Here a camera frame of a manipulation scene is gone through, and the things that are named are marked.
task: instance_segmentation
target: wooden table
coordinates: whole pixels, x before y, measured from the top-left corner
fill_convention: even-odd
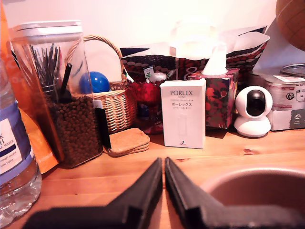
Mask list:
[[[258,139],[224,130],[210,131],[206,135],[203,150],[165,147],[163,135],[154,135],[145,152],[120,158],[102,154],[75,169],[56,167],[43,175],[37,203],[8,228],[21,228],[31,214],[51,207],[106,205],[132,185],[157,157],[174,159],[197,185],[244,165],[305,168],[305,129],[269,132]],[[151,228],[183,228],[165,190]]]

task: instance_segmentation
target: white camera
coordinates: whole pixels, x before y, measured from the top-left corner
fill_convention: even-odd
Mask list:
[[[262,137],[271,129],[266,115],[272,108],[272,96],[259,86],[243,89],[236,97],[235,106],[239,113],[234,122],[237,132],[246,137]]]

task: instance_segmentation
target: plastic water bottle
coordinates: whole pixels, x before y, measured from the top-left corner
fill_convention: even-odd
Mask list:
[[[1,60],[0,228],[23,215],[41,191],[41,173]]]

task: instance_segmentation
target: camera lens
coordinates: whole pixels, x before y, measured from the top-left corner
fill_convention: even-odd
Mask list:
[[[259,90],[252,90],[247,94],[247,113],[259,116],[265,111],[265,95]]]

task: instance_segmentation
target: bowl rim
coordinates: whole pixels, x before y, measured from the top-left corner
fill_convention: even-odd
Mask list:
[[[207,193],[212,193],[218,186],[234,179],[252,175],[289,175],[305,179],[305,169],[279,166],[247,166],[226,170],[218,175],[208,178],[200,187]]]

